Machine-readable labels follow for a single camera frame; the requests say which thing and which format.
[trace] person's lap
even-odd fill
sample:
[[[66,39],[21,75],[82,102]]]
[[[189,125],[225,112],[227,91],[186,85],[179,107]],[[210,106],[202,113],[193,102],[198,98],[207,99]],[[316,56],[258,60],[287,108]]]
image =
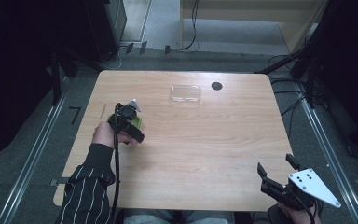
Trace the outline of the person's lap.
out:
[[[180,217],[173,210],[126,209],[124,224],[233,224],[234,214],[222,211],[182,211]]]

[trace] shirt cuff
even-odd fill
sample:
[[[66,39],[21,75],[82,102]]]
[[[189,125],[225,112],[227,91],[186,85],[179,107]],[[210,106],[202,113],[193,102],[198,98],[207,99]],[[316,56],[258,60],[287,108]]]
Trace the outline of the shirt cuff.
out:
[[[112,172],[110,162],[112,160],[113,149],[103,144],[93,143],[89,146],[89,154],[83,165],[91,168]]]

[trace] wooden table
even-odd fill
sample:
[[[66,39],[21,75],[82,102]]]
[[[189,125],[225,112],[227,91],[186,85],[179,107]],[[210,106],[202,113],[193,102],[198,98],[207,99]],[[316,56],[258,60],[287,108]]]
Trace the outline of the wooden table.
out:
[[[194,2],[195,0],[180,0],[180,48],[183,44],[183,19],[192,18]],[[290,52],[295,52],[304,44],[311,26],[319,22],[327,2],[327,0],[200,0],[197,18],[277,22],[287,48]]]
[[[213,90],[213,82],[223,89]],[[199,86],[200,104],[173,102],[173,85]],[[107,119],[117,102],[133,98],[143,110],[145,140],[119,147],[118,207],[266,211],[276,203],[260,191],[256,166],[285,184],[292,150],[269,78],[259,74],[101,72],[62,176],[85,160],[104,105]],[[114,191],[108,188],[110,202]],[[60,185],[57,205],[62,194]]]

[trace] black circular hole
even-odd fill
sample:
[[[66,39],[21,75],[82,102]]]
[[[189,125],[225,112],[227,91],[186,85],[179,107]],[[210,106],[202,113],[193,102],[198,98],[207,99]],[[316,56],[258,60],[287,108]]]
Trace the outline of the black circular hole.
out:
[[[223,85],[220,82],[214,82],[214,83],[212,83],[211,86],[212,86],[212,89],[214,89],[216,91],[220,91],[223,88]]]

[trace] human hand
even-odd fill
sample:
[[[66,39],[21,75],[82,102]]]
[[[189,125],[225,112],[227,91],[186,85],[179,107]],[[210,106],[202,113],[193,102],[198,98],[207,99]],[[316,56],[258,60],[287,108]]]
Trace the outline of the human hand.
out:
[[[95,128],[94,135],[92,136],[92,143],[103,144],[115,148],[114,134],[110,124],[106,121],[102,121],[100,125]],[[134,147],[138,145],[138,142],[135,139],[124,132],[118,134],[118,142],[130,143]]]
[[[284,206],[283,203],[278,203],[278,207],[281,208],[282,212],[287,216],[290,217],[295,224],[310,224],[310,216],[305,210],[296,211],[294,209],[288,208]],[[310,208],[310,212],[312,214],[315,213],[315,205]],[[319,218],[318,213],[315,214],[315,224],[321,224],[322,221]]]

